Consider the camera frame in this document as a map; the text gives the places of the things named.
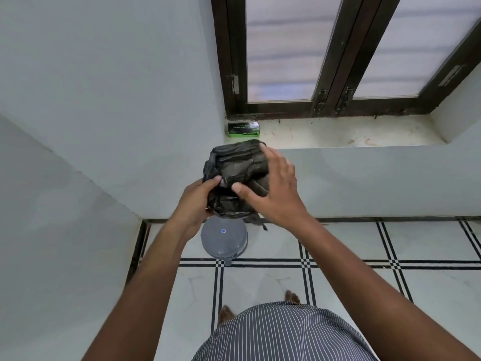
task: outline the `fingernail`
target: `fingernail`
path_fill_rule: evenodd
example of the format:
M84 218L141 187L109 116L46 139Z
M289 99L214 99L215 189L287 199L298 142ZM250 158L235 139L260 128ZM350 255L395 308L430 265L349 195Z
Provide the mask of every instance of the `fingernail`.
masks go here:
M238 182L233 183L232 184L232 191L235 192L236 194L238 194L239 191L241 191L241 184L239 184Z

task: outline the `frosted glass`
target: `frosted glass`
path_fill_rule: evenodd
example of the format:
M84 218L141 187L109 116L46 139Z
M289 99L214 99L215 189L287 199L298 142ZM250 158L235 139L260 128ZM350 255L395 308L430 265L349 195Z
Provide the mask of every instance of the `frosted glass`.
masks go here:
M310 100L341 0L246 0L248 102Z
M354 98L418 96L481 17L481 0L400 0Z

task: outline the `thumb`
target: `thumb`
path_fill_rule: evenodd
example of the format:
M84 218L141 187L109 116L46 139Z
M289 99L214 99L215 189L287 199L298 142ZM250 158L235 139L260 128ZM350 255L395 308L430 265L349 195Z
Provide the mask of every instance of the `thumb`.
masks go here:
M250 188L241 184L240 182L236 182L232 185L232 191L235 192L239 198L244 199L247 203L252 206L255 210L258 210L259 201L262 199L258 196L255 192L253 192Z
M207 193L210 192L214 187L216 187L220 180L222 179L222 176L215 176L214 178L211 178L210 180L207 180L206 182L202 183L201 188L203 188Z

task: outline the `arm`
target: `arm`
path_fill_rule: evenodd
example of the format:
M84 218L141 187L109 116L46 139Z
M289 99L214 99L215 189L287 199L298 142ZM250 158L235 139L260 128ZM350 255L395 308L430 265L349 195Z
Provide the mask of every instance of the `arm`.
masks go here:
M312 218L297 194L294 166L275 150L261 148L269 161L268 196L239 183L232 190L309 250L380 359L479 361Z
M210 216L207 195L219 182L199 180L184 190L84 361L153 360L182 250Z

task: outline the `trash can lid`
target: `trash can lid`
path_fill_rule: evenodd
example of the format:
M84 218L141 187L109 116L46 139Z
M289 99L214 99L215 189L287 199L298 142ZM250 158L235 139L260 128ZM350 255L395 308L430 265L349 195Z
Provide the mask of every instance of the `trash can lid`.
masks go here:
M228 259L239 255L247 244L247 227L242 219L212 216L201 230L202 246L214 258Z

